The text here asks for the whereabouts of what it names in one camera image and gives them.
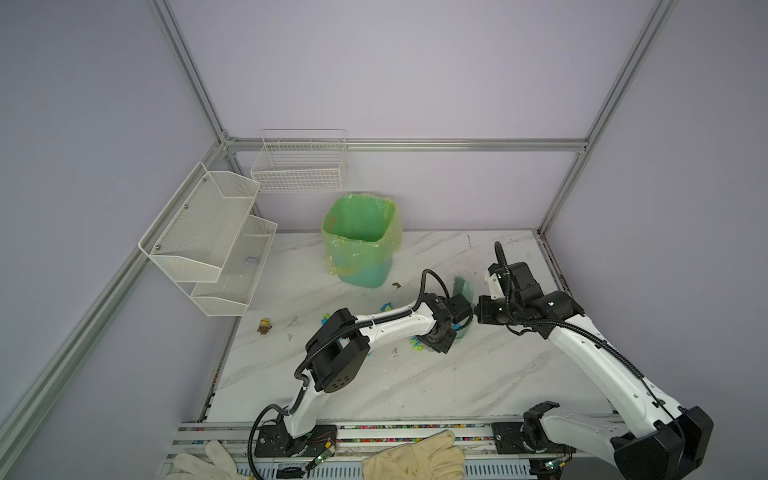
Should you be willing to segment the green hand brush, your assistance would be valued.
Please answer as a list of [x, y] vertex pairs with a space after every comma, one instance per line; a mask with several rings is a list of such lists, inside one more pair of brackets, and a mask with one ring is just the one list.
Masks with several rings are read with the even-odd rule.
[[453, 281], [453, 296], [461, 296], [470, 304], [474, 300], [474, 288], [471, 282], [461, 276], [456, 276]]

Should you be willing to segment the green plastic dustpan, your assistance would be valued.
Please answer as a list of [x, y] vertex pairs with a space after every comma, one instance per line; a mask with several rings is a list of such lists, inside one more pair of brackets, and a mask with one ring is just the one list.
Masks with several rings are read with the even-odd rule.
[[472, 323], [473, 323], [473, 319], [470, 318], [462, 323], [455, 324], [452, 326], [452, 330], [455, 332], [456, 341], [462, 339], [466, 335]]

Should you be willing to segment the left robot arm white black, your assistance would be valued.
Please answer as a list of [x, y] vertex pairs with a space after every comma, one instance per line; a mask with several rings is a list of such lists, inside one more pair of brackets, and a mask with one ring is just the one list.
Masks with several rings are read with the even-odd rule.
[[282, 414], [283, 431], [291, 439], [310, 433], [326, 397], [348, 386], [372, 351], [415, 337], [446, 353], [455, 341], [455, 327], [471, 317], [471, 303], [461, 294], [446, 298], [426, 293], [403, 307], [372, 315], [336, 311], [305, 346], [305, 359], [294, 371], [301, 387]]

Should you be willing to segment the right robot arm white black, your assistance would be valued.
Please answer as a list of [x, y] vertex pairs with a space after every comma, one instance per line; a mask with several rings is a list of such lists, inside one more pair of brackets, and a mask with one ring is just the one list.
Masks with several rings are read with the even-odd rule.
[[597, 386], [621, 427], [577, 414], [556, 401], [523, 415], [523, 445], [532, 452], [564, 445], [615, 466], [626, 479], [682, 479], [704, 460], [714, 428], [699, 407], [686, 408], [654, 385], [597, 329], [566, 292], [544, 293], [524, 262], [492, 264], [489, 292], [475, 308], [482, 324], [523, 336], [536, 333], [565, 353]]

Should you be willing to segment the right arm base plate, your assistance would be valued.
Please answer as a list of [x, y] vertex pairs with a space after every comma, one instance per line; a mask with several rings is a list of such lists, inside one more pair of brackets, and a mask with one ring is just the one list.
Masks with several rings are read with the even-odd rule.
[[532, 442], [524, 437], [524, 423], [494, 422], [491, 424], [492, 437], [498, 454], [573, 454], [576, 450], [570, 446], [554, 444], [545, 441], [534, 447]]

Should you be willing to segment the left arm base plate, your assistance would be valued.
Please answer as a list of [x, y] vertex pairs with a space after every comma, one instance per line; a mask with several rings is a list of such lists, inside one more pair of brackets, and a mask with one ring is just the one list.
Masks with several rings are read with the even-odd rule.
[[316, 425], [308, 434], [291, 437], [283, 424], [267, 424], [260, 428], [254, 441], [255, 458], [317, 457], [334, 445], [338, 428]]

